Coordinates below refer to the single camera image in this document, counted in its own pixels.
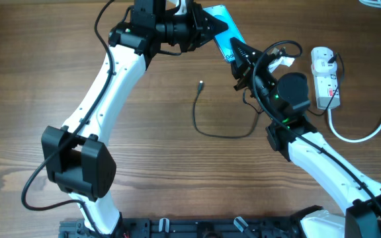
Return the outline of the light blue Galaxy smartphone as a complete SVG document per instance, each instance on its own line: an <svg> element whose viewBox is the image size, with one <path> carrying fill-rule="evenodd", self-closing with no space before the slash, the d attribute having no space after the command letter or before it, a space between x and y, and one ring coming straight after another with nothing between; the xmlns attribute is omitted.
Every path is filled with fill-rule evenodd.
<svg viewBox="0 0 381 238"><path fill-rule="evenodd" d="M235 58L230 39L237 38L239 41L245 43L243 36L238 30L235 22L232 19L232 16L230 15L225 5L205 7L203 10L206 11L209 15L227 24L228 29L222 33L215 35L214 41L217 47L219 47L225 61L227 63L231 63L235 60Z"/></svg>

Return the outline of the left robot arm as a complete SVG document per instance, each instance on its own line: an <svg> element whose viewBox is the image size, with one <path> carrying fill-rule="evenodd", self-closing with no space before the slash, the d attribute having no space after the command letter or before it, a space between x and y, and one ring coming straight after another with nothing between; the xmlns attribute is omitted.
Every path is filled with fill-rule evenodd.
<svg viewBox="0 0 381 238"><path fill-rule="evenodd" d="M92 235L123 237L126 228L110 187L116 163L108 151L115 121L134 85L166 43L191 52L228 25L193 1L136 1L103 42L104 63L91 88L62 127L47 127L42 135L48 179L69 194Z"/></svg>

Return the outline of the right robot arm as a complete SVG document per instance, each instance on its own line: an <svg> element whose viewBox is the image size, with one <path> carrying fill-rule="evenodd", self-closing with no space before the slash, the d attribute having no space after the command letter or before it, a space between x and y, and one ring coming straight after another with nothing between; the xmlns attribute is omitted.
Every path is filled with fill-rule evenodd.
<svg viewBox="0 0 381 238"><path fill-rule="evenodd" d="M289 56L284 48L271 52L286 42L275 42L264 51L235 37L230 44L236 89L250 89L251 96L271 119L266 131L272 149L306 171L344 214L343 223L336 228L326 228L325 222L314 221L313 214L306 214L300 220L304 236L334 232L344 237L381 237L381 184L338 154L309 121L307 77L291 72L275 79L269 71L274 60Z"/></svg>

